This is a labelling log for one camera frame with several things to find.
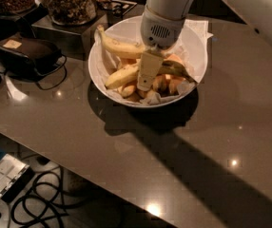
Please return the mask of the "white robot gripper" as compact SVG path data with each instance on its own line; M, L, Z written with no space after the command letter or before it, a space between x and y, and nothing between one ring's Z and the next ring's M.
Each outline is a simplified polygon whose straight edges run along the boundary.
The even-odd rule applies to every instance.
M168 50L176 44L184 23L184 7L165 6L156 10L146 5L141 23L142 40L148 47ZM137 80L139 89L150 90L163 61L160 50L148 49L142 54Z

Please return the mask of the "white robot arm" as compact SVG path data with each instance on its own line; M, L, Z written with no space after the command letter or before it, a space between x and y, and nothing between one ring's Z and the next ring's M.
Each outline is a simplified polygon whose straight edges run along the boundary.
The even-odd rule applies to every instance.
M141 36L146 45L137 87L147 91L162 66L162 52L172 48L181 34L194 0L146 0ZM272 46L272 0L223 0Z

